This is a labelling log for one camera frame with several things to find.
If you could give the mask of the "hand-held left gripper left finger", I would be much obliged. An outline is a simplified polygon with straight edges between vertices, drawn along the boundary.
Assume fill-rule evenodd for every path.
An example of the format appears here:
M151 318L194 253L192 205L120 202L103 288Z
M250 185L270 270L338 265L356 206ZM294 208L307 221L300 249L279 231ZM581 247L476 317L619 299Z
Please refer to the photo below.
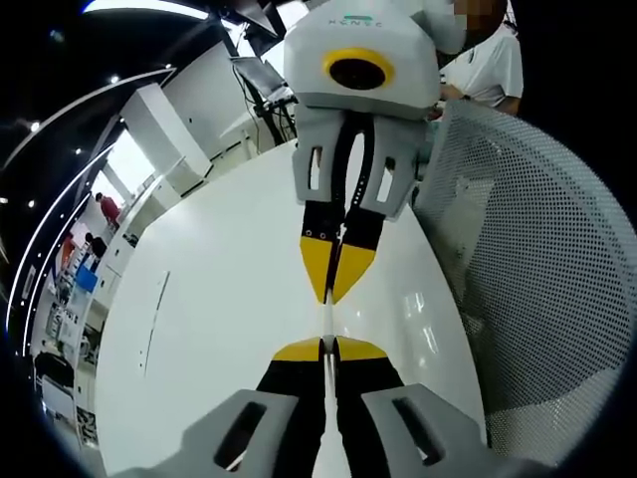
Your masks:
M150 477L310 477L325 430L319 337L275 353L254 389L241 389L183 435Z

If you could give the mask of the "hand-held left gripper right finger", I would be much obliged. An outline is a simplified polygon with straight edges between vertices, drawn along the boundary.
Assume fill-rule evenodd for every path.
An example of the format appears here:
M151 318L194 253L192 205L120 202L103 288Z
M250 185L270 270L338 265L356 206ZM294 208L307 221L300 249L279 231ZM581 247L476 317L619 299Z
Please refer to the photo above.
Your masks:
M478 423L421 383L406 384L387 353L337 336L337 426L354 477L495 477L499 457Z

